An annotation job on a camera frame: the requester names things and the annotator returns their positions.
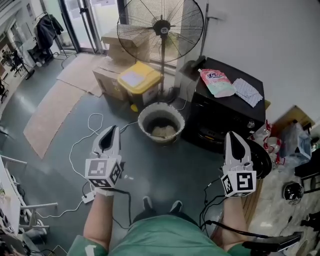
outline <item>yellow lid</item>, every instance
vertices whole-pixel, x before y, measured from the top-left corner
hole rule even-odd
[[[118,76],[119,85],[132,94],[143,94],[161,80],[160,72],[137,61],[136,64],[123,71]]]

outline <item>black pants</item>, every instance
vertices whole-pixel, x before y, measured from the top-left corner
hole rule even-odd
[[[144,220],[144,219],[148,219],[151,217],[155,217],[158,216],[159,214],[152,208],[150,209],[145,209],[143,212],[141,212],[140,214],[138,214],[134,220],[133,223],[140,221],[140,220]],[[186,215],[185,213],[178,211],[178,212],[168,212],[166,215],[173,215],[176,217],[179,217],[181,219],[184,219],[185,221],[191,222],[192,224],[196,225],[198,227],[198,224],[192,219],[190,218],[188,215]]]

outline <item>bucket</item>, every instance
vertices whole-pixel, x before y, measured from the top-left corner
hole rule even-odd
[[[185,128],[185,119],[173,106],[158,102],[147,106],[138,117],[141,130],[153,141],[169,144]]]

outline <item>fan pole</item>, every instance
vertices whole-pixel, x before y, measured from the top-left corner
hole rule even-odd
[[[161,86],[160,92],[165,91],[165,53],[166,53],[166,36],[161,36]]]

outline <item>black appliance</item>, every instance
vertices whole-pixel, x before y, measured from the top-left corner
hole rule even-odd
[[[255,107],[236,94],[214,97],[200,78],[188,110],[182,138],[202,148],[223,153],[226,133],[234,131],[243,138],[256,132],[266,120],[263,83],[232,66],[207,58],[204,69],[219,70],[233,83],[242,78],[261,94],[263,99]]]

